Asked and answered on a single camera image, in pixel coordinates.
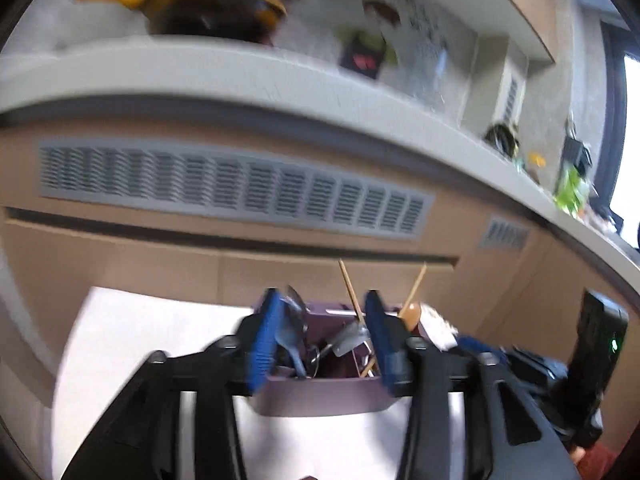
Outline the grey cabinet vent grille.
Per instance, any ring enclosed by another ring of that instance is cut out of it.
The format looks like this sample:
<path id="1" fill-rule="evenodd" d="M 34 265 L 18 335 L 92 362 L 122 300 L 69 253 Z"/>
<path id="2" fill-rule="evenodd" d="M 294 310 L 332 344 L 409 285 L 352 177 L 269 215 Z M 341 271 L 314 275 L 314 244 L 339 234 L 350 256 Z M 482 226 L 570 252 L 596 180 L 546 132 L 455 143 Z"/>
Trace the grey cabinet vent grille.
<path id="1" fill-rule="evenodd" d="M 291 157 L 146 141 L 42 141 L 39 188 L 61 200 L 412 240 L 432 193 Z"/>

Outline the grey kitchen countertop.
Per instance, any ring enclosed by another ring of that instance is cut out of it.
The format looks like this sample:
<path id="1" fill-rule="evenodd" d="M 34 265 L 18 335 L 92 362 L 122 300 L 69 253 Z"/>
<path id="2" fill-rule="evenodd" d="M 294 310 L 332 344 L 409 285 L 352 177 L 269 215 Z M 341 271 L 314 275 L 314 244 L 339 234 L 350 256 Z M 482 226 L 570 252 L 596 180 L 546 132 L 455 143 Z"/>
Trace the grey kitchen countertop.
<path id="1" fill-rule="evenodd" d="M 537 222 L 628 302 L 639 300 L 634 260 L 559 211 L 485 143 L 395 91 L 303 55 L 227 41 L 131 37 L 58 56 L 2 58 L 3 125 L 89 117 L 237 126 L 405 169 Z"/>

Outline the white table cloth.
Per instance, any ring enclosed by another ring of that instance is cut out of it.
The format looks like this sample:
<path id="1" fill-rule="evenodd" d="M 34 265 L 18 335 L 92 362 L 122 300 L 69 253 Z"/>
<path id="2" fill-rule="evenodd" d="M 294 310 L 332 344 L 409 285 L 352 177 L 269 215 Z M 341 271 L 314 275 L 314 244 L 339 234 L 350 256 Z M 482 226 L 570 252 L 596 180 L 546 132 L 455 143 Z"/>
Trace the white table cloth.
<path id="1" fill-rule="evenodd" d="M 442 318 L 410 332 L 369 292 L 375 378 L 274 374 L 306 316 L 277 289 L 256 308 L 93 289 L 67 341 L 52 418 L 60 479 L 465 479 L 470 434 Z"/>

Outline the purple utensil holder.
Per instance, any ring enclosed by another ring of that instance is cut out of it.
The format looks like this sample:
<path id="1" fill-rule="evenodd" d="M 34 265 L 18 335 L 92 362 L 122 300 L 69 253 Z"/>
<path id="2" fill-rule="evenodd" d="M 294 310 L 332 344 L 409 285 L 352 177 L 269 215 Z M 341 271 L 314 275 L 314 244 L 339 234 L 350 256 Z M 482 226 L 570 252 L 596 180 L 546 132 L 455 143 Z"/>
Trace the purple utensil holder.
<path id="1" fill-rule="evenodd" d="M 308 377 L 299 378 L 291 367 L 277 366 L 250 398 L 252 409 L 271 417 L 319 417 L 379 412 L 395 404 L 397 400 L 387 392 L 381 378 L 360 375 L 372 356 L 370 342 L 341 356 L 324 348 L 355 320 L 355 312 L 346 304 L 310 304 L 308 346 L 300 350 Z"/>

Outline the wooden chopstick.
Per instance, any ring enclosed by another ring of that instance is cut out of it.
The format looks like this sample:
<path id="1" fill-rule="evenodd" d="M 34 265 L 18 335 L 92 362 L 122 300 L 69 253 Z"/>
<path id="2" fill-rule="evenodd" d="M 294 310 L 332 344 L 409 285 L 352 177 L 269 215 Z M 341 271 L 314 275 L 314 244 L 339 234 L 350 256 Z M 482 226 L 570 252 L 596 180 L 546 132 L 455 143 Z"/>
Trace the wooden chopstick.
<path id="1" fill-rule="evenodd" d="M 427 271 L 427 264 L 424 263 L 424 265 L 421 266 L 418 276 L 414 280 L 408 292 L 407 298 L 402 304 L 402 307 L 398 313 L 398 318 L 402 319 L 402 322 L 404 322 L 406 329 L 409 332 L 412 332 L 413 330 L 415 330 L 416 326 L 418 326 L 420 323 L 422 308 L 420 304 L 415 304 L 413 302 L 413 299 L 416 296 L 416 293 L 418 292 L 422 284 L 426 271 Z"/>
<path id="2" fill-rule="evenodd" d="M 352 308 L 354 309 L 355 313 L 356 313 L 356 317 L 358 320 L 358 323 L 360 325 L 364 324 L 364 315 L 362 313 L 362 310 L 360 308 L 360 304 L 359 304 L 359 300 L 358 297 L 356 295 L 354 286 L 352 286 L 352 280 L 350 279 L 350 276 L 348 274 L 348 270 L 346 268 L 346 264 L 344 263 L 343 259 L 338 259 L 338 266 L 340 267 L 340 271 L 342 274 L 342 278 L 349 296 L 349 300 L 350 303 L 352 304 Z"/>

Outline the wooden chopstick in holder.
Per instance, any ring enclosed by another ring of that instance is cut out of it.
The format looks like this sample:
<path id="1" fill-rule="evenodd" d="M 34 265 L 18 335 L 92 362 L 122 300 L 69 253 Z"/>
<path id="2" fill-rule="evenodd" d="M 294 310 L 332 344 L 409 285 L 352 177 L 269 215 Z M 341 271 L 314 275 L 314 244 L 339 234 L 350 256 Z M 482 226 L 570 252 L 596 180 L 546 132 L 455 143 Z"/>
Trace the wooden chopstick in holder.
<path id="1" fill-rule="evenodd" d="M 340 267 L 340 271 L 342 274 L 342 278 L 349 296 L 349 300 L 350 303 L 352 304 L 352 308 L 354 309 L 355 313 L 356 313 L 356 317 L 358 320 L 358 323 L 360 325 L 364 324 L 364 315 L 362 313 L 362 310 L 360 308 L 360 304 L 359 304 L 359 300 L 358 297 L 356 295 L 354 286 L 352 286 L 352 280 L 350 279 L 350 276 L 348 274 L 348 270 L 346 268 L 346 264 L 344 263 L 343 259 L 338 259 L 338 266 Z"/>

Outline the blue plastic spoon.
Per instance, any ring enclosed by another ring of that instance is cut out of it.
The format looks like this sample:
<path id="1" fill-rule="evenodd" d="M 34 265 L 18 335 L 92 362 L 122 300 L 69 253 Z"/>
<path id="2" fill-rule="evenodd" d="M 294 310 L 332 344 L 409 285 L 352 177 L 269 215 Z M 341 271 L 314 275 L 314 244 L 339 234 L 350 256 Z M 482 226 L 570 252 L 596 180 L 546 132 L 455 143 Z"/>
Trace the blue plastic spoon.
<path id="1" fill-rule="evenodd" d="M 298 337 L 295 327 L 292 326 L 289 322 L 283 321 L 278 329 L 276 339 L 277 343 L 280 344 L 280 346 L 285 349 L 286 352 L 288 352 L 288 355 L 290 356 L 294 365 L 296 376 L 298 378 L 306 378 L 306 368 L 302 359 L 300 358 L 297 348 Z"/>

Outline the black and yellow frying pan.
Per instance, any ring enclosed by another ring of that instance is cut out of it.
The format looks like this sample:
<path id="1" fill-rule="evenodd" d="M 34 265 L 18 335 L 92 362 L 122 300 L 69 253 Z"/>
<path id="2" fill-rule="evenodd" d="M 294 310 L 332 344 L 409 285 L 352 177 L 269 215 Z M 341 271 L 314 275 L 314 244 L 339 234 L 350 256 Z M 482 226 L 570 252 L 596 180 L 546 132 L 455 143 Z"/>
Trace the black and yellow frying pan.
<path id="1" fill-rule="evenodd" d="M 155 36 L 197 36 L 260 44 L 286 18 L 281 0 L 77 0 L 138 12 Z"/>

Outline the brown wooden spoon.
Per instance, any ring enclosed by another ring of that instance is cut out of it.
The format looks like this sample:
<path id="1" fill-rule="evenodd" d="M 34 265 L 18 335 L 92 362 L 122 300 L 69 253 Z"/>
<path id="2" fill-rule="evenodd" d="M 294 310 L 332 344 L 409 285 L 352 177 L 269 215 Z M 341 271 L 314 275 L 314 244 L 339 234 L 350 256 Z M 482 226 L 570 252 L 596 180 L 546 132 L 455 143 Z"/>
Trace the brown wooden spoon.
<path id="1" fill-rule="evenodd" d="M 420 324 L 422 307 L 420 304 L 405 304 L 398 313 L 398 318 L 409 332 L 413 332 Z"/>

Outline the metal spoon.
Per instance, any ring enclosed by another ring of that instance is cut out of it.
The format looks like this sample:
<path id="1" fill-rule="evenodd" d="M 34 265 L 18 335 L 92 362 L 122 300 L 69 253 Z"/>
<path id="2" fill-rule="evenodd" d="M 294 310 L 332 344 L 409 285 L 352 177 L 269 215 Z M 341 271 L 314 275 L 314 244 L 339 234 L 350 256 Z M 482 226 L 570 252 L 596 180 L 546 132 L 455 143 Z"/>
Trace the metal spoon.
<path id="1" fill-rule="evenodd" d="M 300 325 L 302 333 L 306 335 L 308 330 L 307 318 L 309 313 L 306 302 L 303 300 L 302 296 L 299 295 L 297 290 L 291 285 L 288 285 L 288 287 L 286 288 L 286 299 L 288 300 L 288 304 L 291 306 L 291 309 L 297 315 L 298 324 Z"/>

